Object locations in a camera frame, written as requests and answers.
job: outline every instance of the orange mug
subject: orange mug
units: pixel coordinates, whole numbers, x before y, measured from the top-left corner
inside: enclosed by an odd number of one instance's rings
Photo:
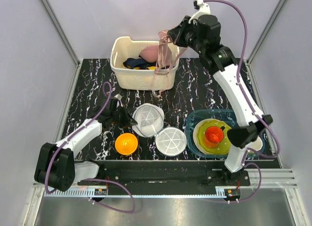
[[[224,138],[223,130],[225,129],[224,126],[217,127],[211,126],[206,129],[205,136],[203,138],[204,144],[209,148],[216,148],[219,143]]]

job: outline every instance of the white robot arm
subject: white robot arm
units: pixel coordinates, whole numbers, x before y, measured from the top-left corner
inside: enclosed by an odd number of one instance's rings
[[[200,62],[220,84],[232,105],[238,127],[230,129],[227,133],[231,148],[225,166],[230,173],[235,173],[243,167],[247,147],[250,147],[265,129],[255,114],[267,124],[271,124],[273,120],[270,115],[264,115],[243,80],[240,80],[255,112],[249,107],[237,83],[237,60],[230,48],[220,44],[221,24],[217,17],[210,14],[210,8],[204,0],[194,1],[194,8],[198,12],[192,17],[185,16],[177,27],[168,31],[168,35],[177,46],[190,47],[199,54]]]
[[[84,161],[75,164],[74,158],[92,139],[99,136],[103,130],[107,130],[113,123],[117,123],[119,127],[123,128],[136,124],[135,120],[133,120],[122,106],[120,98],[120,95],[110,98],[109,103],[101,114],[95,120],[91,121],[92,118],[95,118],[95,115],[99,114],[107,100],[103,99],[89,118],[74,132],[55,144],[44,144],[40,150],[35,171],[35,180],[44,184],[51,158],[54,152],[60,147],[61,151],[57,156],[58,162],[53,163],[50,171],[48,180],[50,187],[66,191],[72,183],[96,177],[99,171],[99,166],[96,163]]]

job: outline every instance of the tabletop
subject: tabletop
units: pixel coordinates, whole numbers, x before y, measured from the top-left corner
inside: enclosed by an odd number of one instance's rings
[[[245,65],[241,76],[254,98],[252,84]],[[102,93],[105,81],[112,84],[113,94],[120,94],[121,101],[132,115],[135,109],[144,103],[159,106],[165,113],[165,125],[177,127],[184,131],[187,116],[200,109],[231,109],[225,93],[199,62],[199,59],[180,59],[175,75],[174,87],[162,93],[152,91],[126,90],[119,87],[116,76],[110,68],[109,59],[84,59],[79,72],[71,105],[66,118],[62,137],[74,131],[91,113],[97,99]],[[137,136],[138,149],[128,156],[115,150],[116,138],[125,132]],[[266,133],[264,153],[271,155],[271,147]],[[206,160],[193,154],[188,147],[175,157],[167,157],[157,150],[155,139],[138,136],[132,128],[121,129],[117,125],[94,138],[76,157],[77,160]]]

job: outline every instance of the white laundry basket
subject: white laundry basket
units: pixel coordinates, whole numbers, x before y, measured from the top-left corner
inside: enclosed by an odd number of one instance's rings
[[[113,46],[110,64],[115,72],[119,86],[134,90],[167,90],[175,83],[176,70],[179,60],[168,75],[157,75],[153,70],[125,69],[123,62],[128,58],[137,59],[142,49],[150,45],[158,45],[157,41],[133,41],[130,37],[119,37]],[[168,44],[172,59],[179,54],[179,47]]]

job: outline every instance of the gray metal base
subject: gray metal base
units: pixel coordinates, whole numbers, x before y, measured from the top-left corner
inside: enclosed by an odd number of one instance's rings
[[[252,194],[242,190],[242,197]],[[107,198],[112,207],[130,210],[130,199]],[[86,198],[44,197],[37,226],[295,226],[287,195],[282,189],[261,189],[248,202],[241,204],[210,203],[208,199],[136,199],[137,212],[122,214]]]

